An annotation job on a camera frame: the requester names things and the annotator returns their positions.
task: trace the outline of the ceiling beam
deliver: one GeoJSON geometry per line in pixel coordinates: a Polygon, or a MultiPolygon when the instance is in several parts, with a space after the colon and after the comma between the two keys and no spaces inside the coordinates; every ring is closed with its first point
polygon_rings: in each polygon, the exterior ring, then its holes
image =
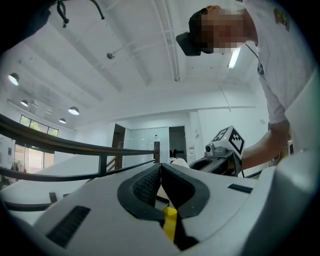
{"type": "MultiPolygon", "coordinates": [[[[107,9],[108,8],[108,7],[106,7],[105,2],[99,1],[99,0],[97,2],[99,2],[99,5],[102,6],[103,9],[107,9]]],[[[144,84],[147,86],[149,84],[149,79],[148,79],[147,73],[144,70],[144,68],[141,67],[139,62],[134,57],[132,57],[133,53],[128,48],[128,44],[127,44],[124,36],[122,35],[122,32],[119,29],[117,23],[108,15],[108,13],[104,13],[104,17],[105,17],[104,20],[106,21],[107,25],[110,27],[110,29],[113,31],[113,34],[116,36],[116,38],[122,44],[122,49],[126,52],[127,55],[129,55],[133,66],[135,67],[135,69],[140,74],[140,77],[143,80],[144,84]]]]}
{"type": "Polygon", "coordinates": [[[40,72],[35,71],[32,67],[21,61],[20,66],[35,80],[37,80],[40,84],[44,85],[45,87],[49,88],[56,94],[60,95],[62,98],[67,98],[73,103],[83,107],[84,109],[89,109],[90,106],[86,103],[80,102],[76,97],[69,94],[67,91],[64,91],[60,86],[57,86],[53,82],[46,79],[40,72]]]}
{"type": "MultiPolygon", "coordinates": [[[[175,35],[175,31],[173,30],[172,26],[171,26],[171,19],[170,19],[170,13],[168,10],[168,5],[166,0],[162,0],[162,5],[163,5],[163,9],[164,9],[164,13],[165,13],[165,17],[166,17],[166,21],[168,23],[168,29],[170,30],[170,37],[171,37],[171,44],[175,45],[176,42],[176,35],[175,35]]],[[[175,78],[177,80],[177,77],[179,75],[179,63],[177,62],[177,48],[173,47],[173,57],[174,57],[174,66],[175,66],[175,78]]]]}
{"type": "MultiPolygon", "coordinates": [[[[173,30],[173,36],[174,40],[176,39],[176,34],[177,33],[183,33],[186,31],[189,31],[188,27],[182,28],[182,22],[180,20],[180,15],[178,12],[178,6],[177,6],[177,1],[168,1],[168,12],[170,17],[172,18],[172,30],[173,30]]],[[[177,56],[177,81],[183,81],[185,79],[186,75],[186,56],[183,53],[183,51],[180,49],[178,50],[177,46],[178,44],[175,44],[175,52],[177,56]]]]}
{"type": "Polygon", "coordinates": [[[90,86],[88,86],[87,84],[84,84],[83,82],[79,82],[79,79],[75,75],[73,75],[71,72],[69,72],[60,61],[57,61],[45,50],[40,48],[38,45],[35,45],[32,42],[31,38],[24,40],[23,43],[27,47],[29,47],[34,52],[34,54],[36,54],[43,61],[45,61],[50,67],[52,67],[53,69],[61,73],[69,81],[71,81],[74,84],[74,86],[78,86],[82,91],[84,91],[86,94],[91,96],[94,100],[99,102],[103,101],[103,97],[98,92],[92,90],[90,86]]]}
{"type": "MultiPolygon", "coordinates": [[[[99,65],[97,65],[98,61],[87,49],[87,47],[81,44],[77,40],[77,37],[72,34],[70,30],[63,28],[60,20],[57,20],[54,15],[51,15],[51,17],[49,18],[49,23],[112,87],[114,87],[116,91],[121,92],[122,86],[119,84],[116,78],[111,73],[109,73],[105,69],[101,69],[99,65]]],[[[76,82],[77,85],[80,85],[81,83],[82,82],[79,79],[76,82]]]]}
{"type": "Polygon", "coordinates": [[[169,59],[169,66],[170,66],[170,70],[171,70],[172,80],[176,81],[177,79],[176,79],[175,74],[174,74],[174,68],[173,68],[173,65],[172,65],[172,60],[171,60],[171,55],[170,55],[170,51],[169,51],[168,41],[167,41],[167,37],[166,37],[166,34],[165,34],[164,26],[162,24],[161,16],[160,16],[160,13],[159,13],[159,10],[158,10],[158,7],[156,5],[155,0],[152,0],[151,2],[152,2],[152,5],[153,5],[155,16],[156,16],[156,18],[157,18],[157,20],[159,22],[160,28],[161,28],[161,34],[162,34],[162,37],[163,37],[163,40],[164,40],[164,43],[165,43],[165,48],[166,48],[166,52],[167,52],[168,59],[169,59]]]}

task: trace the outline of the metal handrail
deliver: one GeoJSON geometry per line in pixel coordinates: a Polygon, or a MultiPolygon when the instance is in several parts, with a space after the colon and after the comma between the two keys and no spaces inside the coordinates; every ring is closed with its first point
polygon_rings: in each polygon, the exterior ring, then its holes
{"type": "Polygon", "coordinates": [[[106,171],[104,173],[91,173],[91,174],[83,174],[83,175],[66,175],[66,176],[54,176],[54,175],[42,175],[42,174],[32,174],[32,173],[24,173],[21,171],[16,171],[16,170],[9,170],[3,167],[0,167],[0,175],[10,177],[10,178],[15,178],[18,180],[25,180],[25,181],[34,181],[34,182],[72,182],[72,181],[81,181],[81,180],[89,180],[89,179],[94,179],[94,178],[99,178],[99,177],[104,177],[104,176],[109,176],[112,174],[117,174],[121,173],[136,167],[140,167],[146,164],[149,164],[151,162],[154,162],[155,160],[150,160],[147,162],[143,162],[140,164],[136,164],[133,166],[121,168],[121,169],[116,169],[116,170],[110,170],[106,171]]]}
{"type": "Polygon", "coordinates": [[[108,166],[111,165],[113,162],[115,162],[116,159],[117,159],[116,157],[112,158],[112,160],[106,164],[106,167],[108,167],[108,166]]]}
{"type": "Polygon", "coordinates": [[[108,170],[106,170],[106,172],[110,172],[112,170],[112,168],[114,168],[117,165],[117,163],[115,162],[108,170]]]}
{"type": "Polygon", "coordinates": [[[33,130],[0,114],[0,134],[47,150],[88,156],[137,156],[154,154],[153,150],[134,150],[91,145],[63,138],[54,137],[41,131],[33,130]]]}

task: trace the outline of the man's hand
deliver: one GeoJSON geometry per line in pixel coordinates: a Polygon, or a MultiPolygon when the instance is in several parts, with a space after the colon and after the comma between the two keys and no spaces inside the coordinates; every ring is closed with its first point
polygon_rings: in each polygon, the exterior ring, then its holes
{"type": "Polygon", "coordinates": [[[270,130],[255,145],[244,150],[242,169],[248,169],[270,161],[284,149],[288,142],[289,122],[287,120],[270,124],[270,130]]]}

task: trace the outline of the ceiling light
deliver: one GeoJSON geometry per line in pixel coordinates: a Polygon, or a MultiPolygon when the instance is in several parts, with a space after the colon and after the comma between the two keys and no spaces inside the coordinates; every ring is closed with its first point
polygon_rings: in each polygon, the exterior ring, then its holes
{"type": "Polygon", "coordinates": [[[26,101],[25,99],[23,101],[20,102],[22,105],[24,105],[25,107],[28,107],[28,101],[26,101]]]}
{"type": "Polygon", "coordinates": [[[8,75],[8,78],[9,78],[10,82],[13,83],[15,86],[19,85],[19,76],[17,73],[12,73],[12,74],[8,75]]]}
{"type": "Polygon", "coordinates": [[[238,59],[238,56],[239,56],[239,53],[240,53],[240,49],[241,48],[235,48],[233,50],[233,53],[232,53],[232,56],[231,56],[231,59],[230,59],[230,62],[228,64],[228,68],[229,69],[233,69],[236,65],[236,62],[237,62],[237,59],[238,59]]]}
{"type": "Polygon", "coordinates": [[[70,107],[68,111],[73,115],[79,115],[79,109],[77,109],[75,106],[70,107]]]}
{"type": "Polygon", "coordinates": [[[63,124],[66,124],[67,122],[66,122],[66,119],[64,119],[64,118],[61,118],[60,120],[59,120],[59,122],[60,123],[63,123],[63,124]]]}

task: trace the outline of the badge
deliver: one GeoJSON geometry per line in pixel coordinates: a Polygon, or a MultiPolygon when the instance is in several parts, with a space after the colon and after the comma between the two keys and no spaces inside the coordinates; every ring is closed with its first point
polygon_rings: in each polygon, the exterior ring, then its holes
{"type": "Polygon", "coordinates": [[[277,24],[281,23],[282,25],[285,26],[286,30],[289,31],[290,29],[289,17],[283,10],[279,8],[275,8],[274,18],[275,18],[275,23],[277,24]]]}

